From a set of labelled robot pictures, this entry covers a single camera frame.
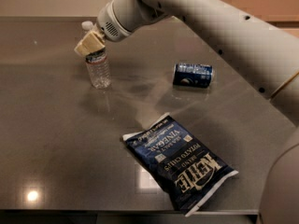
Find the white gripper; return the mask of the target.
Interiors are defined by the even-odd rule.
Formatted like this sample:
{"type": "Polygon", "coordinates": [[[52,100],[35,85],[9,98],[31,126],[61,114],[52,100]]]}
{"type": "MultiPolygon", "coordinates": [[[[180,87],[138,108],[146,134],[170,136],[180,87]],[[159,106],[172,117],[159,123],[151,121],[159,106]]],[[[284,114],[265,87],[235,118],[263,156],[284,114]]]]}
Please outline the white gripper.
{"type": "Polygon", "coordinates": [[[137,29],[151,25],[163,18],[163,12],[149,7],[142,0],[112,0],[103,7],[96,20],[98,31],[89,31],[77,43],[74,51],[85,57],[103,49],[106,40],[122,41],[137,29]]]}

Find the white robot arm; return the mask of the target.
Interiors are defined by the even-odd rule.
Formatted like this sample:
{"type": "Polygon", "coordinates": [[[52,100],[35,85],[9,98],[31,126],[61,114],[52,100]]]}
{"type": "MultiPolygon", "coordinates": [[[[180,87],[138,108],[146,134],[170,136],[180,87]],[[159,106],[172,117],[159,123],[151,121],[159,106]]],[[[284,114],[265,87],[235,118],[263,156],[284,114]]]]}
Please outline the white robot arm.
{"type": "Polygon", "coordinates": [[[299,39],[221,0],[112,0],[76,45],[85,57],[175,16],[293,124],[299,123],[299,39]]]}

